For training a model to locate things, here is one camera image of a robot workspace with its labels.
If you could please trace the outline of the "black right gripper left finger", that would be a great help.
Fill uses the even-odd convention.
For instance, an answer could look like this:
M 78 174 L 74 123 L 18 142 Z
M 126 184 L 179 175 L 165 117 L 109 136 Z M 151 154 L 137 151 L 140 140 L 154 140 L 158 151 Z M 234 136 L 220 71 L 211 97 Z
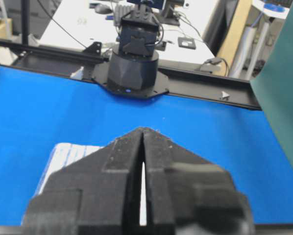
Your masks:
M 26 235 L 128 235 L 139 226 L 141 141 L 137 128 L 52 173 L 28 204 Z

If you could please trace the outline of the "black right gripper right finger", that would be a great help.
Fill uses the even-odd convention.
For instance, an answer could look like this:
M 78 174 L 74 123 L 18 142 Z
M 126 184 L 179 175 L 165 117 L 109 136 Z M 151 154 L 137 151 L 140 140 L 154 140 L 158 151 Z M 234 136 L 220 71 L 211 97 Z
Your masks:
M 143 143 L 148 221 L 155 234 L 255 234 L 248 199 L 227 170 L 149 128 Z

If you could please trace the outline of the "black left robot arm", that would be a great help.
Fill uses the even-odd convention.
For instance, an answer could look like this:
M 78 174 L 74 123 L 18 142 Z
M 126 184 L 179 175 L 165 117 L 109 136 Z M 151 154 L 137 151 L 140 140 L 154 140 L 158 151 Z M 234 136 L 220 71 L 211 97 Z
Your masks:
M 120 41 L 113 47 L 108 80 L 126 89 L 143 90 L 155 84 L 159 23 L 146 0 L 134 3 L 134 8 L 121 17 Z

